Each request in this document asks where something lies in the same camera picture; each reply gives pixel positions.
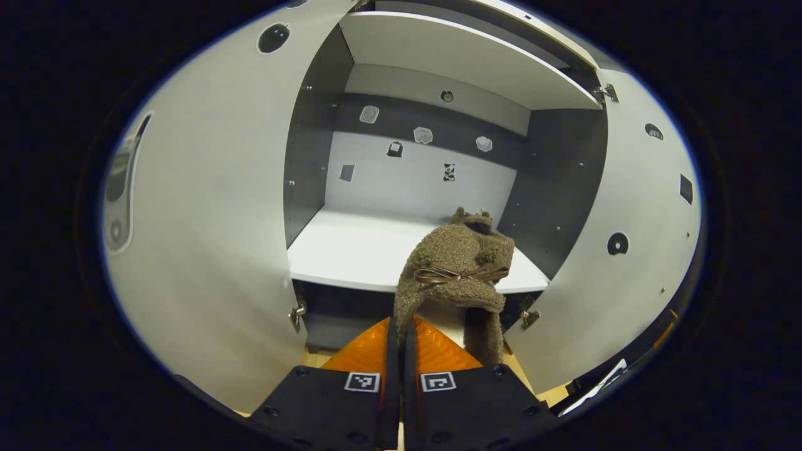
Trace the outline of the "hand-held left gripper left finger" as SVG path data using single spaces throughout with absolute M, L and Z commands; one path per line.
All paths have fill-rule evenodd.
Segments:
M 295 450 L 398 448 L 397 326 L 385 319 L 335 355 L 329 368 L 295 366 L 248 424 Z

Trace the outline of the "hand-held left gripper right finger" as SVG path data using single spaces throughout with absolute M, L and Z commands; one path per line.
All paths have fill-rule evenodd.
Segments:
M 558 417 L 508 365 L 422 371 L 416 325 L 407 332 L 403 423 L 406 450 L 513 450 L 558 428 Z

